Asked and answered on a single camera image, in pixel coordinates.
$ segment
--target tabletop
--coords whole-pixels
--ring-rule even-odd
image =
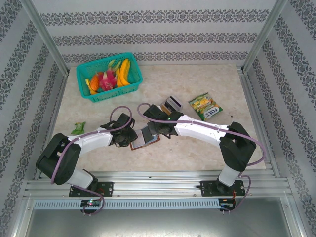
[[[92,103],[81,97],[76,68],[71,68],[53,134],[61,132],[69,136],[75,129],[74,124],[84,121],[84,131],[94,131],[108,123],[111,111],[120,105],[132,110],[134,129],[140,129],[148,121],[138,115],[137,106],[143,102],[160,105],[172,95],[182,102],[184,114],[200,120],[188,101],[208,92],[223,111],[207,122],[225,125],[239,122],[251,137],[257,139],[235,65],[140,66],[140,69],[144,81],[137,91]],[[113,119],[117,119],[121,113],[128,114],[128,111],[118,109]],[[261,151],[257,146],[250,162],[260,157]],[[172,136],[170,140],[160,136],[160,141],[133,151],[130,147],[98,148],[80,156],[77,162],[77,168],[88,171],[220,170],[224,166],[219,148],[180,136]],[[261,162],[249,168],[265,169],[265,164]]]

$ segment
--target black mounting plate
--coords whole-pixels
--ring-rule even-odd
[[[101,194],[104,198],[111,198],[113,194],[113,182],[98,182],[95,192]],[[73,186],[70,187],[69,197],[71,198],[97,198],[99,196],[77,189]]]
[[[214,197],[214,196],[233,196],[233,190],[236,192],[236,196],[245,195],[245,187],[242,180],[235,180],[232,185],[232,190],[223,194],[217,190],[215,180],[203,180],[200,181],[202,197]]]

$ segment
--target snack bag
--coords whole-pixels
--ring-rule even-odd
[[[189,101],[189,103],[201,117],[202,121],[206,121],[208,118],[223,110],[208,93],[197,96]]]
[[[75,123],[76,129],[72,131],[71,134],[72,135],[84,134],[84,129],[83,129],[84,125],[85,125],[85,122],[76,122]]]

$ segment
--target banana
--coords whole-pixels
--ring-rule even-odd
[[[92,88],[91,88],[91,86],[90,86],[90,81],[89,81],[89,79],[86,79],[86,80],[85,80],[85,83],[87,84],[91,95],[95,95],[95,94],[98,93],[98,92],[92,90]]]
[[[125,81],[128,82],[128,72],[129,72],[129,68],[130,68],[130,61],[128,61],[128,64],[127,64],[127,67],[126,67],[126,70],[125,70],[125,73],[124,73],[124,79]]]
[[[129,60],[128,59],[125,59],[122,63],[122,66],[120,68],[120,72],[119,72],[119,78],[120,78],[120,82],[123,84],[123,85],[130,85],[130,83],[128,83],[128,81],[125,79],[127,78],[127,75],[128,75],[128,71],[127,71],[127,67],[128,67],[128,70],[129,70],[129,66],[128,64],[130,64]]]
[[[124,86],[124,85],[122,84],[122,82],[120,81],[119,68],[115,71],[115,74],[116,74],[116,76],[118,77],[118,78],[117,78],[117,86],[118,86],[118,87]]]

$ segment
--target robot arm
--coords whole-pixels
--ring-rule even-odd
[[[155,105],[151,105],[144,112],[144,116],[160,121],[170,121],[170,123],[149,122],[148,128],[152,135],[162,134],[168,138],[171,135],[189,136],[220,148],[226,164],[217,179],[217,189],[222,193],[226,192],[233,185],[238,175],[245,170],[256,148],[256,144],[247,139],[223,132],[223,130],[233,131],[249,136],[244,128],[236,122],[229,126],[216,125],[193,119],[180,112],[172,112],[170,115],[167,115]],[[101,126],[97,129],[97,133],[95,132],[91,135],[84,134],[79,137],[66,137],[61,133],[56,134],[38,159],[37,168],[52,178],[60,153],[67,144],[78,138],[66,151],[58,167],[54,182],[57,185],[69,183],[95,191],[97,179],[86,170],[75,169],[78,158],[84,153],[103,146],[106,147],[113,144],[118,147],[128,146],[130,142],[137,139],[137,135],[131,127],[134,124],[133,119],[124,129],[116,132],[107,132],[107,130],[112,128],[122,127],[128,121],[129,116],[121,114],[117,121]],[[171,123],[171,121],[188,121],[188,123]],[[198,121],[199,124],[212,125],[218,130],[194,124],[194,121]]]

